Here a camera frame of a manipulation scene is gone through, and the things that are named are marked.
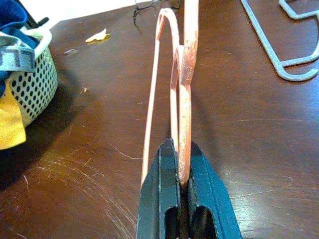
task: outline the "blue cloth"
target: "blue cloth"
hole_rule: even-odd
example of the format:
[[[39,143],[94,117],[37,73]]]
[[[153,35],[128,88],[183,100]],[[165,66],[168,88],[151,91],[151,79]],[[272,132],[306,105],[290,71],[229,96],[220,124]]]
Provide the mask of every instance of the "blue cloth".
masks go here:
[[[39,41],[29,37],[20,31],[27,21],[24,9],[13,0],[0,0],[0,31],[7,35],[15,36],[32,49],[36,48]],[[0,71],[0,98],[5,91],[4,80],[10,76],[10,72]]]

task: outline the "white laundry basket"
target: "white laundry basket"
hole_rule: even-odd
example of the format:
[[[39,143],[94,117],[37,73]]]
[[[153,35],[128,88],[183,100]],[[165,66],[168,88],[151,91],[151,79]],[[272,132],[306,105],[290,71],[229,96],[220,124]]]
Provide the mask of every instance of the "white laundry basket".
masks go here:
[[[32,29],[25,34],[40,40],[35,48],[35,70],[12,72],[9,85],[13,97],[18,102],[23,125],[34,121],[52,100],[57,88],[57,74],[48,45],[52,34],[46,29]]]

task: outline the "yellow cloth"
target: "yellow cloth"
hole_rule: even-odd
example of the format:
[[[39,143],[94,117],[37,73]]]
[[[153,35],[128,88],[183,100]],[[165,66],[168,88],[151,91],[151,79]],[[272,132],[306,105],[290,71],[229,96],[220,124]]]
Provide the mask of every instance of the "yellow cloth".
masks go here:
[[[0,150],[14,147],[25,140],[21,112],[6,81],[5,92],[0,98]]]

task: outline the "wooden table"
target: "wooden table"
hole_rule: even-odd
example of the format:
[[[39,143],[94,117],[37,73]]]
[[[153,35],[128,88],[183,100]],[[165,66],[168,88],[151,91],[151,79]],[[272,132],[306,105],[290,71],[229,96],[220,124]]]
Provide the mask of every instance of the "wooden table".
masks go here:
[[[315,18],[292,21],[277,0],[249,3],[280,59],[311,54]],[[0,238],[135,238],[159,9],[141,11],[137,27],[132,6],[53,28],[56,95],[27,142],[0,152]],[[319,78],[280,79],[239,0],[201,0],[199,16],[192,139],[224,181],[242,236],[319,238]],[[105,27],[108,41],[85,43]],[[151,154],[169,134],[168,26],[163,34]]]

